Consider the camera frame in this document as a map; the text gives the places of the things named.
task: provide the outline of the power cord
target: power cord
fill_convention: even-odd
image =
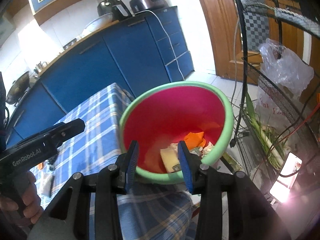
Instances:
[[[237,66],[237,59],[236,59],[236,38],[237,38],[237,32],[238,32],[239,23],[240,23],[240,18],[238,16],[238,20],[237,20],[236,28],[235,28],[235,35],[233,37],[233,57],[234,57],[234,60],[235,60],[235,87],[233,89],[233,94],[232,94],[232,97],[231,97],[231,104],[232,104],[233,98],[234,98],[235,93],[236,93],[236,88],[237,88],[237,70],[238,70],[238,66]]]
[[[159,22],[160,25],[161,25],[161,28],[163,29],[165,35],[167,35],[167,37],[168,37],[168,39],[169,39],[169,43],[170,43],[170,46],[171,46],[171,49],[172,49],[172,52],[173,52],[173,55],[174,55],[174,60],[177,62],[178,70],[179,70],[179,72],[180,72],[180,74],[181,74],[181,76],[182,76],[182,79],[185,80],[185,79],[184,79],[184,76],[183,76],[183,74],[182,74],[182,72],[181,72],[181,70],[180,70],[179,62],[178,62],[178,60],[177,60],[176,53],[174,52],[174,49],[173,49],[173,46],[172,46],[172,43],[171,43],[171,39],[170,39],[168,33],[166,32],[166,30],[164,29],[164,27],[163,27],[163,25],[162,25],[159,17],[158,17],[153,11],[150,11],[150,10],[143,10],[143,11],[140,11],[140,12],[135,13],[134,15],[139,14],[139,13],[143,13],[143,12],[150,12],[150,13],[152,13],[152,14],[157,18],[158,22]]]

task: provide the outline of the food scrap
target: food scrap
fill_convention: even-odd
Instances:
[[[200,159],[205,157],[214,147],[211,142],[206,145],[204,132],[190,132],[184,137],[184,141],[190,153],[199,156]],[[166,149],[161,149],[160,155],[168,173],[181,171],[178,159],[178,143],[172,143]]]

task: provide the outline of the phone screen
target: phone screen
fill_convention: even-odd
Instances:
[[[288,154],[287,160],[285,161],[280,174],[289,175],[299,170],[301,167],[301,164],[302,164],[302,160],[290,152]],[[298,173],[287,178],[278,176],[276,182],[271,187],[269,193],[281,203],[285,202],[288,199],[290,190],[297,176],[298,176]]]

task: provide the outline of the orange object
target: orange object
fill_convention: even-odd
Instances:
[[[183,139],[188,147],[188,150],[192,150],[200,146],[203,143],[203,141],[205,145],[205,140],[203,139],[203,136],[204,136],[204,132],[188,133]]]
[[[43,163],[39,163],[39,164],[37,165],[37,168],[38,168],[38,170],[42,170],[42,169],[43,169]]]
[[[204,148],[205,144],[206,144],[206,141],[205,141],[205,139],[203,139],[202,142],[198,146],[201,146],[202,148]]]

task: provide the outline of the table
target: table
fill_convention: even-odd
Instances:
[[[115,163],[121,154],[119,120],[132,96],[113,83],[78,105],[59,122],[81,118],[83,133],[58,148],[55,171],[47,163],[43,171],[55,175],[51,198],[40,195],[45,209],[75,172],[89,175]],[[31,170],[39,189],[42,171]],[[94,194],[90,207],[90,239],[94,239]],[[192,201],[174,185],[135,182],[127,195],[118,195],[120,224],[124,239],[194,239],[196,224],[191,221]]]

